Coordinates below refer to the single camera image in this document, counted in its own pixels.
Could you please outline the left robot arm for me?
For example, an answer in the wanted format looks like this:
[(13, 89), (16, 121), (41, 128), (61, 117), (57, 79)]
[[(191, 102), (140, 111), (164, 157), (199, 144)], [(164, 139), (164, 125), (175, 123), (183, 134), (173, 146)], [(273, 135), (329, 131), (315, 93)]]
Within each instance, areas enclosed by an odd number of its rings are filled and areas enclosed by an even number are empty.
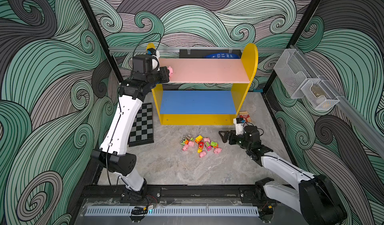
[(127, 153), (134, 120), (146, 95), (158, 84), (170, 81), (170, 71), (160, 66), (160, 53), (150, 49), (133, 57), (133, 70), (119, 87), (118, 106), (111, 127), (98, 149), (91, 153), (108, 172), (117, 174), (126, 189), (140, 192), (145, 179), (135, 168), (137, 157)]

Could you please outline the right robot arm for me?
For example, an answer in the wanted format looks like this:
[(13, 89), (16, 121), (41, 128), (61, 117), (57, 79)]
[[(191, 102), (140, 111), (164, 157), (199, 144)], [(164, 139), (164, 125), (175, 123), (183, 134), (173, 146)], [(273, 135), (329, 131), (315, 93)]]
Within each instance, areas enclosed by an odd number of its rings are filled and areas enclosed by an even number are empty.
[(280, 202), (300, 213), (309, 225), (340, 225), (347, 211), (331, 180), (314, 175), (281, 158), (262, 144), (263, 130), (253, 125), (237, 125), (234, 131), (220, 131), (223, 143), (238, 145), (259, 166), (283, 179), (282, 185), (272, 178), (255, 183), (254, 199), (265, 206)]

